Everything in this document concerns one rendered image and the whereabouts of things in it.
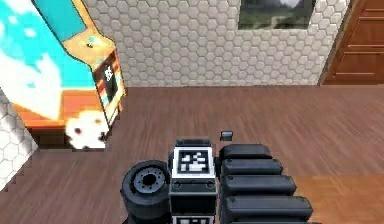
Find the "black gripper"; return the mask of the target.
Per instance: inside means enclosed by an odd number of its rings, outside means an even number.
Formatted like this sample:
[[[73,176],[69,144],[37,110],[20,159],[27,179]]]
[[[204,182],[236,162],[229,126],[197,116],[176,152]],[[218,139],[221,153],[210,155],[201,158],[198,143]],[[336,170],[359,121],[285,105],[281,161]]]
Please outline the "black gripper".
[[[147,160],[134,165],[125,174],[120,190],[128,217],[135,224],[166,224],[169,184],[166,162]]]

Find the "white stuffed toy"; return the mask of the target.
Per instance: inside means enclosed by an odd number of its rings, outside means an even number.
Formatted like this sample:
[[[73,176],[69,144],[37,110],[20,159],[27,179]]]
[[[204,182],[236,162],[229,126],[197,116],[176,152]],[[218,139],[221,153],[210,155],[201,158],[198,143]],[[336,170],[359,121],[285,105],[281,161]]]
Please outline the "white stuffed toy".
[[[109,127],[101,111],[82,111],[76,118],[70,118],[66,123],[65,133],[69,143],[78,150],[104,149],[104,136]]]

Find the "brown wooden room door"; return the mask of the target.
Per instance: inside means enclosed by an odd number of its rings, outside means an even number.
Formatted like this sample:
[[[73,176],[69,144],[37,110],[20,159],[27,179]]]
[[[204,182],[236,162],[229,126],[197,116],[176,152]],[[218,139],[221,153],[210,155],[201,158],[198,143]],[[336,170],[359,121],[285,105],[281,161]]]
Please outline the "brown wooden room door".
[[[384,0],[351,1],[319,84],[384,84]]]

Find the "dark framed wall picture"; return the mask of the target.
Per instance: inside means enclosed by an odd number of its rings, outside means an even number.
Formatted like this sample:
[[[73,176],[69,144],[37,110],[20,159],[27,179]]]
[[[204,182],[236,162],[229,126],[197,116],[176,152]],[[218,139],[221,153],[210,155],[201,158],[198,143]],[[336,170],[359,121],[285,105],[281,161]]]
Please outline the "dark framed wall picture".
[[[307,29],[316,0],[241,0],[238,28]]]

